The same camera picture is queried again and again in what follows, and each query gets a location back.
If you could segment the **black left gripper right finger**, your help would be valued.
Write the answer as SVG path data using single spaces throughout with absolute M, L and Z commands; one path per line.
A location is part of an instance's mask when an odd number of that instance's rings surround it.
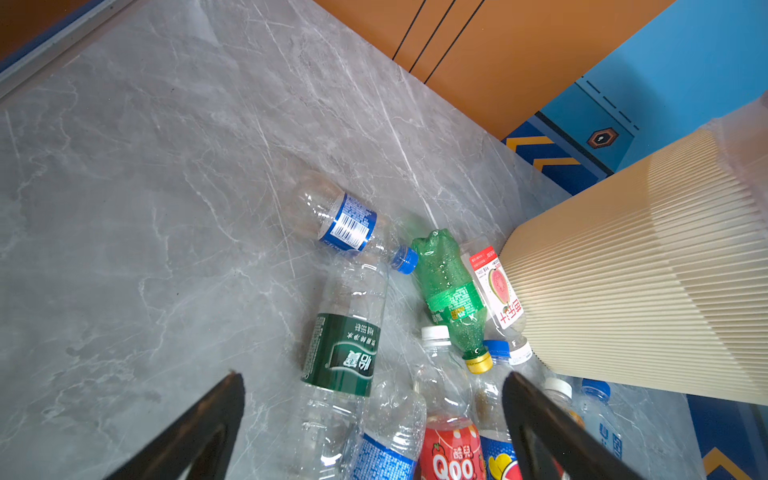
M 502 405 L 524 479 L 638 479 L 640 476 L 523 375 L 503 383 Z

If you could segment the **clear water bottle blue cap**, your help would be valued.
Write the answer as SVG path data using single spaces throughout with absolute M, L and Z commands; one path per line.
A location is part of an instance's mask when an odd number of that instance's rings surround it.
M 611 387 L 607 382 L 584 378 L 581 381 L 579 408 L 587 432 L 610 451 L 623 459 L 623 440 L 610 406 Z

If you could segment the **clear bottle dark green label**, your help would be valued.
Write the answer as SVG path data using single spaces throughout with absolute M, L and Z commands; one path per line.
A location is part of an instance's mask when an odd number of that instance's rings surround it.
M 343 479 L 370 396 L 389 268 L 364 255 L 330 265 L 294 403 L 289 479 Z

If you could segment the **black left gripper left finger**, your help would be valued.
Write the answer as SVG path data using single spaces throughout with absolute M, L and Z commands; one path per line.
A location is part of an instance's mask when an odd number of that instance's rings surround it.
M 244 380 L 232 371 L 108 477 L 225 478 L 244 407 Z

